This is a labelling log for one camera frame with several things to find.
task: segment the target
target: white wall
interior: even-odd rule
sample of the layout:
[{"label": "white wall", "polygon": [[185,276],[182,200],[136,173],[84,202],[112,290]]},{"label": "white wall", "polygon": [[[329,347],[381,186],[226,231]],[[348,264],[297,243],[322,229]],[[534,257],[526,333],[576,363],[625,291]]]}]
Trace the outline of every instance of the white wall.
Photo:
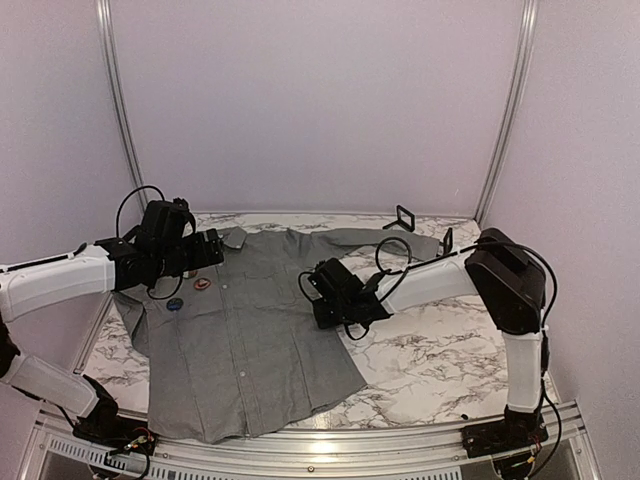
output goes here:
[{"label": "white wall", "polygon": [[[91,1],[0,3],[0,264],[113,235],[131,189],[95,12]],[[36,312],[10,326],[12,337],[68,366],[98,300]],[[11,479],[37,404],[0,386],[0,412],[0,478]]]},{"label": "white wall", "polygon": [[147,182],[201,211],[473,215],[522,1],[112,4]]},{"label": "white wall", "polygon": [[560,280],[552,373],[578,398],[603,478],[638,478],[640,3],[545,0],[487,226]]}]

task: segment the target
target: button-up shirt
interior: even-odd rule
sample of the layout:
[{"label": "button-up shirt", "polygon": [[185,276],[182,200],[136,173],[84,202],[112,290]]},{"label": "button-up shirt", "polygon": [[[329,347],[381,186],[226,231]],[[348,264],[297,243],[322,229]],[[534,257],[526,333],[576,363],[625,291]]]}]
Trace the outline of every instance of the button-up shirt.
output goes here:
[{"label": "button-up shirt", "polygon": [[[389,236],[407,240],[414,258],[437,253],[437,240],[401,231],[264,231],[225,249],[223,264],[185,280],[170,300],[153,300],[142,286],[115,294],[134,347],[149,357],[150,429],[208,443],[254,437],[360,390],[362,375],[337,332],[317,327],[297,278]],[[211,285],[194,288],[203,278]],[[154,296],[170,293],[172,282],[161,279]]]}]

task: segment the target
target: badge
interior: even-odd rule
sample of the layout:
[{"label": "badge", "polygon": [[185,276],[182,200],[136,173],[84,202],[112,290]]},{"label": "badge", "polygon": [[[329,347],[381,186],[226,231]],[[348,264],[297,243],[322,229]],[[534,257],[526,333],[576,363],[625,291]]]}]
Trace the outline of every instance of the badge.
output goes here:
[{"label": "badge", "polygon": [[193,288],[196,290],[206,290],[211,286],[211,280],[208,278],[199,278],[195,282],[193,282]]},{"label": "badge", "polygon": [[167,302],[167,310],[170,312],[177,312],[184,305],[184,300],[181,298],[172,298]]}]

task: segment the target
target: white marble surface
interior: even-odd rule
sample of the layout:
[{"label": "white marble surface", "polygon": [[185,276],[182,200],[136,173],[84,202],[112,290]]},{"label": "white marble surface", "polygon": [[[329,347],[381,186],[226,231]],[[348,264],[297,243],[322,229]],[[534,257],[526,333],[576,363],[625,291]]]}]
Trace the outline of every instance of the white marble surface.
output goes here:
[{"label": "white marble surface", "polygon": [[[197,215],[199,229],[242,226],[248,232],[293,228],[379,228],[392,217],[373,215]],[[416,233],[442,238],[453,227],[455,246],[472,243],[472,220],[420,218]],[[373,249],[344,263],[363,278],[376,271]],[[385,265],[402,258],[381,257]],[[502,413],[507,397],[504,344],[478,297],[459,297],[375,322],[364,339],[342,334],[368,386],[331,411],[291,424],[298,428],[376,428],[419,425]],[[149,362],[133,350],[122,320],[112,310],[85,373],[102,383],[123,409],[146,413]]]}]

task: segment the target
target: shirt sleeve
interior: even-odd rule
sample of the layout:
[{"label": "shirt sleeve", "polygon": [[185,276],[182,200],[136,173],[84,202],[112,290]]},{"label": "shirt sleeve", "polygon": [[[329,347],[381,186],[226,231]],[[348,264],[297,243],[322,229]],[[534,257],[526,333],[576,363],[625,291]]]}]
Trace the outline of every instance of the shirt sleeve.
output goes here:
[{"label": "shirt sleeve", "polygon": [[[309,234],[289,230],[285,244],[289,255],[296,263],[303,268],[312,268],[321,260],[340,258],[360,247],[376,246],[389,237],[406,240],[411,246],[415,260],[430,260],[438,253],[437,239],[401,230],[339,228]],[[396,255],[405,254],[404,247],[398,242],[385,244],[383,250]]]},{"label": "shirt sleeve", "polygon": [[133,296],[122,292],[114,292],[113,301],[118,313],[122,316],[124,327],[131,337],[131,344],[144,356],[149,356],[149,326],[147,310],[143,303]]}]

